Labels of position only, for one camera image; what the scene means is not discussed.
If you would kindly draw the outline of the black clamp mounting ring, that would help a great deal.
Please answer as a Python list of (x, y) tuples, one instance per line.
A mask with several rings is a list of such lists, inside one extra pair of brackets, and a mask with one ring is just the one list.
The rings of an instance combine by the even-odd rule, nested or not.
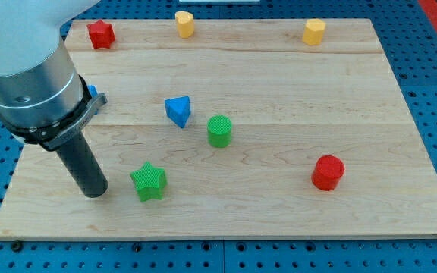
[(79, 78), (83, 87), (83, 98), (77, 107), (60, 121), (53, 121), (46, 127), (22, 127), (10, 122), (0, 112), (2, 124), (15, 135), (15, 138), (22, 139), (23, 143), (41, 145), (47, 151), (55, 151), (80, 133), (95, 113), (108, 102), (104, 93), (93, 95), (84, 78), (80, 75)]

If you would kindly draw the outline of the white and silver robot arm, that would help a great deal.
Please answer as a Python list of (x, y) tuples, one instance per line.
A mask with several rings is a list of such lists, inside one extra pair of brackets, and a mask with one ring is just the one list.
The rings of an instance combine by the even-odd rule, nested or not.
[(0, 1), (0, 120), (19, 140), (57, 152), (82, 193), (108, 188), (83, 128), (106, 102), (92, 95), (61, 27), (95, 0)]

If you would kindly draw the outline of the blue block behind arm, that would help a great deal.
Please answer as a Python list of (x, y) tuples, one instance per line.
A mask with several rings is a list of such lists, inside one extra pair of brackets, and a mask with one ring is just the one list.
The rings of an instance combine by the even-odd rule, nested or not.
[(88, 85), (87, 89), (89, 91), (93, 104), (96, 104), (96, 97), (98, 95), (96, 87), (94, 85)]

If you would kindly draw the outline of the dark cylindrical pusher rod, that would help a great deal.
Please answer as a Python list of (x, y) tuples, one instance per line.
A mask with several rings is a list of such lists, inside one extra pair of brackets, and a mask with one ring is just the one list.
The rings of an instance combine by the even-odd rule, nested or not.
[(84, 196), (96, 198), (108, 189), (108, 181), (82, 133), (76, 134), (56, 149)]

